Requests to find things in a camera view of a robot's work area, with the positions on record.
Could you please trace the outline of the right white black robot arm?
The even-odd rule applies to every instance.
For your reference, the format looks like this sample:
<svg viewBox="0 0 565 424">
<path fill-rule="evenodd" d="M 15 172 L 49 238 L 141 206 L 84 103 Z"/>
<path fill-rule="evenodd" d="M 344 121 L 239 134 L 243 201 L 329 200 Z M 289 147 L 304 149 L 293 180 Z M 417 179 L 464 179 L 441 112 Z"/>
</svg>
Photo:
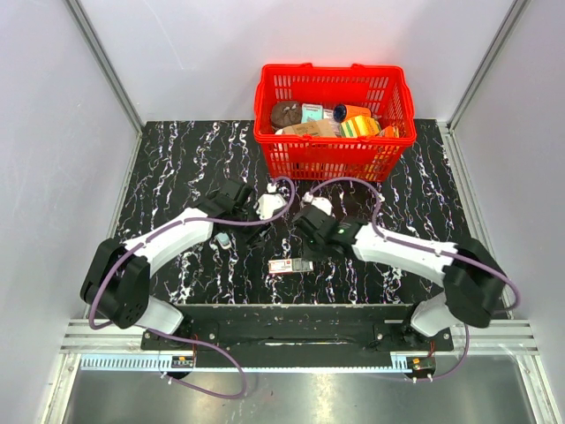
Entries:
<svg viewBox="0 0 565 424">
<path fill-rule="evenodd" d="M 474 238 L 459 243 L 414 238 L 349 216 L 339 221 L 314 205 L 302 208 L 293 224 L 302 232 L 312 261 L 341 255 L 397 268 L 440 286 L 440 294 L 417 303 L 401 329 L 404 344 L 413 350 L 459 322 L 484 329 L 497 311 L 505 274 Z"/>
</svg>

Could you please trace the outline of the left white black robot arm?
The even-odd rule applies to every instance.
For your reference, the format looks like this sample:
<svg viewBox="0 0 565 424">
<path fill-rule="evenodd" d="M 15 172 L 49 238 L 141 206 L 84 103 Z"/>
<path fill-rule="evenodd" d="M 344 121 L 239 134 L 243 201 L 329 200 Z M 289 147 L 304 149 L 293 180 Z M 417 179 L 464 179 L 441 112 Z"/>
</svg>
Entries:
<svg viewBox="0 0 565 424">
<path fill-rule="evenodd" d="M 221 231 L 240 230 L 247 243 L 257 242 L 270 229 L 267 220 L 280 212 L 286 201 L 272 184 L 254 206 L 247 203 L 251 194 L 246 183 L 229 180 L 149 233 L 125 242 L 104 240 L 96 250 L 80 297 L 120 329 L 156 329 L 170 348 L 184 348 L 192 330 L 178 308 L 150 294 L 151 278 L 184 251 L 211 239 L 216 226 Z M 212 218 L 237 224 L 216 224 Z"/>
</svg>

